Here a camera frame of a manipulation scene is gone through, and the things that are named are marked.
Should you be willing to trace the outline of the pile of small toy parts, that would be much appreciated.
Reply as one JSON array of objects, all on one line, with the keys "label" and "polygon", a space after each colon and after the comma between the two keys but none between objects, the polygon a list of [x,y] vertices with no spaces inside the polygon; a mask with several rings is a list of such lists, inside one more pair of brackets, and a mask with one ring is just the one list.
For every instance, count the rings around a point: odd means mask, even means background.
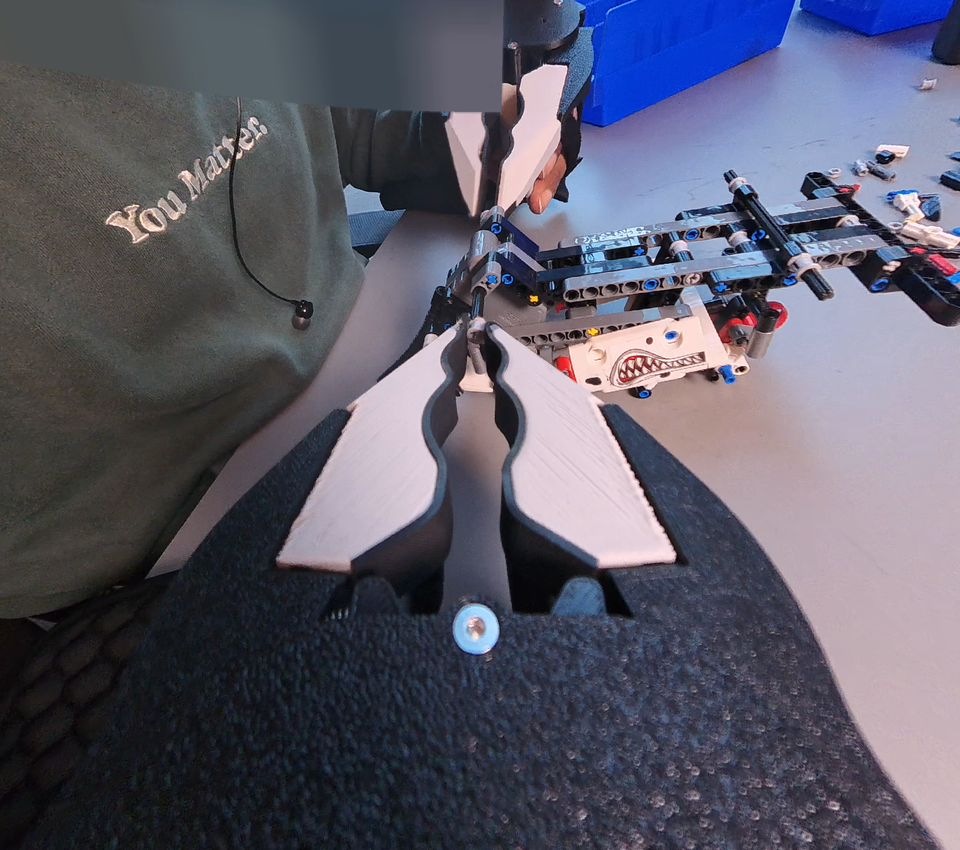
[{"label": "pile of small toy parts", "polygon": [[911,147],[881,144],[850,165],[861,182],[856,197],[893,236],[905,244],[957,252],[957,229],[942,225],[942,200],[930,191],[931,183],[910,164]]}]

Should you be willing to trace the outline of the toy truck chassis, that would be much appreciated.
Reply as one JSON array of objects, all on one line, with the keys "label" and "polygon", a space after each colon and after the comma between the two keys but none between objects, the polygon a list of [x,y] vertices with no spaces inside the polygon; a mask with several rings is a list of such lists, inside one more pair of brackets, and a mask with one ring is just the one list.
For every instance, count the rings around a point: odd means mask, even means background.
[{"label": "toy truck chassis", "polygon": [[[771,293],[802,284],[831,299],[834,268],[872,294],[905,293],[940,325],[958,324],[958,251],[895,238],[859,203],[858,185],[810,172],[804,201],[769,210],[744,178],[728,171],[725,180],[731,202],[553,249],[539,249],[501,208],[502,278],[481,318],[594,394],[638,398],[691,374],[734,384],[786,323]],[[470,246],[399,364],[471,317]]]}]

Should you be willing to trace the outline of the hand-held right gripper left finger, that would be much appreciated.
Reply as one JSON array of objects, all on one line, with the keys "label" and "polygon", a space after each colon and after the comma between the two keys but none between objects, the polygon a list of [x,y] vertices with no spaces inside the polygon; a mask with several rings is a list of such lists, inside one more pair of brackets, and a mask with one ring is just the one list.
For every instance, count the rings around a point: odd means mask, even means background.
[{"label": "hand-held right gripper left finger", "polygon": [[457,422],[466,328],[363,393],[276,558],[324,572],[435,572],[452,522],[442,443]]}]

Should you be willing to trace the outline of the person's left hand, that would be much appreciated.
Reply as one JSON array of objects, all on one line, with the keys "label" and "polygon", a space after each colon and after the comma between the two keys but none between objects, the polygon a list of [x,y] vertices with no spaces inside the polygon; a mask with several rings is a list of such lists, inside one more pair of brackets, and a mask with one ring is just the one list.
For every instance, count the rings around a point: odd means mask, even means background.
[{"label": "person's left hand", "polygon": [[540,215],[565,182],[569,173],[562,145],[558,145],[536,178],[531,192],[525,198],[530,211]]}]

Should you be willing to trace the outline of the grey upholstered chair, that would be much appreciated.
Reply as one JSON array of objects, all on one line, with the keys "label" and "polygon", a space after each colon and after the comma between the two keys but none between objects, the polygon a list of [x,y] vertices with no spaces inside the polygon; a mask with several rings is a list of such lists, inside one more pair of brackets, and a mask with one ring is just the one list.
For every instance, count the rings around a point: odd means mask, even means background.
[{"label": "grey upholstered chair", "polygon": [[352,213],[349,221],[352,248],[369,261],[404,215],[403,210]]}]

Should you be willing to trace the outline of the black wired earphone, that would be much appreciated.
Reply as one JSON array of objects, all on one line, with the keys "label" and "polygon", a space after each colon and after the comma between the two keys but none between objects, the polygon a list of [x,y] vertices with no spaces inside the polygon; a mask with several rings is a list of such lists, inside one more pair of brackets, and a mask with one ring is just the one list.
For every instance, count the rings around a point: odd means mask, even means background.
[{"label": "black wired earphone", "polygon": [[258,287],[260,287],[263,291],[269,293],[270,296],[273,297],[274,299],[279,300],[285,304],[289,304],[294,308],[294,313],[292,316],[292,326],[294,327],[294,329],[305,331],[309,328],[313,314],[314,314],[314,305],[312,301],[307,299],[295,300],[293,298],[286,297],[282,294],[274,292],[272,289],[270,289],[266,284],[264,284],[262,281],[260,281],[256,277],[254,272],[248,266],[242,253],[241,245],[239,243],[237,219],[236,219],[236,212],[235,212],[235,206],[234,206],[234,173],[235,173],[235,167],[236,167],[236,162],[237,162],[238,153],[239,153],[239,144],[241,140],[242,100],[240,98],[236,98],[235,100],[236,100],[236,122],[235,122],[236,125],[235,125],[233,144],[231,145],[230,159],[227,166],[227,172],[228,172],[227,196],[228,196],[228,208],[229,208],[229,217],[230,217],[230,224],[231,224],[231,230],[232,230],[231,236],[232,236],[234,253],[241,268],[243,268],[243,270],[246,272],[246,275],[255,284],[257,284]]}]

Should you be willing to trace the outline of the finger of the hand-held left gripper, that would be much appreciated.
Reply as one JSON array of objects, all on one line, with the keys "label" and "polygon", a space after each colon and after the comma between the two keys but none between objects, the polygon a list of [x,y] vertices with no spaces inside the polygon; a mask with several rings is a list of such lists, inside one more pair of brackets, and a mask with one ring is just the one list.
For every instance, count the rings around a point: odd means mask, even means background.
[{"label": "finger of the hand-held left gripper", "polygon": [[486,159],[488,130],[483,112],[451,112],[445,121],[449,149],[469,215],[478,219],[483,212],[488,183]]},{"label": "finger of the hand-held left gripper", "polygon": [[518,120],[510,131],[511,147],[499,174],[497,205],[514,209],[531,192],[560,142],[558,112],[569,65],[544,64],[522,76]]}]

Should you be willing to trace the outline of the person's torso green sweatshirt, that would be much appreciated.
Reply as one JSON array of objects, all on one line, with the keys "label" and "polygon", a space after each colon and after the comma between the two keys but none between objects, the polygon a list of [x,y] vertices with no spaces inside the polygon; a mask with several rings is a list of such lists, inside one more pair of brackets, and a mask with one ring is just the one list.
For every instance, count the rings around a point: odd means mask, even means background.
[{"label": "person's torso green sweatshirt", "polygon": [[213,467],[315,379],[363,282],[351,113],[2,64],[2,617],[155,561]]}]

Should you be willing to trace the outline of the black box device green display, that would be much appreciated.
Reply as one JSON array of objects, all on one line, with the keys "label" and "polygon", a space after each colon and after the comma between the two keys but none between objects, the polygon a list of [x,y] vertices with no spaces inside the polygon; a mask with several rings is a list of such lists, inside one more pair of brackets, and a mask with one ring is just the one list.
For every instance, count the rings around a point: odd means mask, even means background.
[{"label": "black box device green display", "polygon": [[954,0],[942,19],[940,28],[931,46],[931,56],[936,61],[956,66],[960,63],[960,0]]}]

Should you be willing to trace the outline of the grey desk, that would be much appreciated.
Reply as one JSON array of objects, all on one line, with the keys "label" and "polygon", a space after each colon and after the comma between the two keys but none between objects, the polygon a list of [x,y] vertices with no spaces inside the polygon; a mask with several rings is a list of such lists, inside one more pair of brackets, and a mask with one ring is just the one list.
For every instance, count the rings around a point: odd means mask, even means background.
[{"label": "grey desk", "polygon": [[[958,149],[958,67],[931,59],[935,24],[867,37],[797,11],[783,43],[616,124],[582,132],[569,202],[517,224],[539,245],[729,197],[723,172],[769,207],[808,171],[879,143],[911,147],[938,185]],[[936,77],[929,92],[917,87]],[[789,311],[745,380],[617,396],[762,544],[816,630],[886,772],[943,848],[958,848],[959,331],[849,273],[835,298],[780,292]]]}]

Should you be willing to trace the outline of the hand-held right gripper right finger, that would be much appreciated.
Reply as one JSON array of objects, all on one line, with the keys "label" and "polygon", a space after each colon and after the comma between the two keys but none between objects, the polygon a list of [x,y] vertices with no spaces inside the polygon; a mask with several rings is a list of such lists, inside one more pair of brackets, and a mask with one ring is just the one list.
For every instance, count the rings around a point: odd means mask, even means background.
[{"label": "hand-held right gripper right finger", "polygon": [[602,403],[494,325],[495,421],[510,444],[510,511],[599,569],[672,564],[677,555],[601,412]]}]

